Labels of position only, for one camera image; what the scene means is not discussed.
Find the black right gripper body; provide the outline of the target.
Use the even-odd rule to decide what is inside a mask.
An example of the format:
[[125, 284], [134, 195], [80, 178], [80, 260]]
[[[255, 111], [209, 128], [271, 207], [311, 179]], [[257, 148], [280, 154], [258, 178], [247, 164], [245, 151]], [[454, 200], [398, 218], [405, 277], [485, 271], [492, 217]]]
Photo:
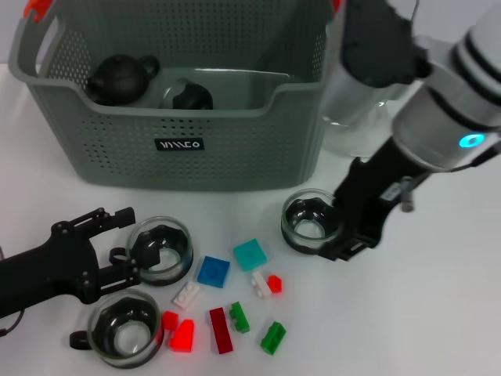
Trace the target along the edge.
[[376, 247], [387, 217], [401, 203], [400, 193], [392, 199], [385, 199], [384, 194], [404, 178], [411, 179], [411, 189], [415, 190], [425, 180], [425, 168], [404, 155], [393, 139], [387, 140], [367, 162], [355, 159], [334, 192], [344, 198], [346, 206], [344, 234], [370, 237], [371, 247]]

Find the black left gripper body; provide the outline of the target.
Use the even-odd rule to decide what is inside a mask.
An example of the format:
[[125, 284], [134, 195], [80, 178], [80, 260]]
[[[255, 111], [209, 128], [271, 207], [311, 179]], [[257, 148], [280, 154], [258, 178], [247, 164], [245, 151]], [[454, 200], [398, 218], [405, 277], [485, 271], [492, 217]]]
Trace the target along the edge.
[[1, 261], [1, 316], [72, 295], [84, 304], [100, 296], [99, 263], [90, 239], [99, 226], [60, 222], [41, 246]]

